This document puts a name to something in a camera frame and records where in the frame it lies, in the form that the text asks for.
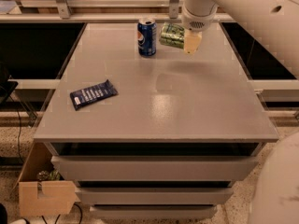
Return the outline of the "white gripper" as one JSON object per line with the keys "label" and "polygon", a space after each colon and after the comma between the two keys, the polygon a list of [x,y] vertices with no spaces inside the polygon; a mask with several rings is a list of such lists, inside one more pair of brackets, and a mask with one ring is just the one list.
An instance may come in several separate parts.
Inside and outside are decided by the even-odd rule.
{"label": "white gripper", "polygon": [[202,41],[202,33],[209,28],[216,15],[216,7],[212,6],[207,11],[192,13],[186,7],[182,8],[181,21],[185,29],[184,33],[184,52],[194,54]]}

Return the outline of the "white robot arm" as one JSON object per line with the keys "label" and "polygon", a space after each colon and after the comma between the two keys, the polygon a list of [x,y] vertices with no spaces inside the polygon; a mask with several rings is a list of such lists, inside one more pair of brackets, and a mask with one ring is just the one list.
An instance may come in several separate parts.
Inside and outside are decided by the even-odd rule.
{"label": "white robot arm", "polygon": [[[218,7],[298,75],[298,0],[184,0],[183,26],[194,30],[194,21],[209,25]],[[280,140],[264,162],[249,224],[299,224],[299,132]]]}

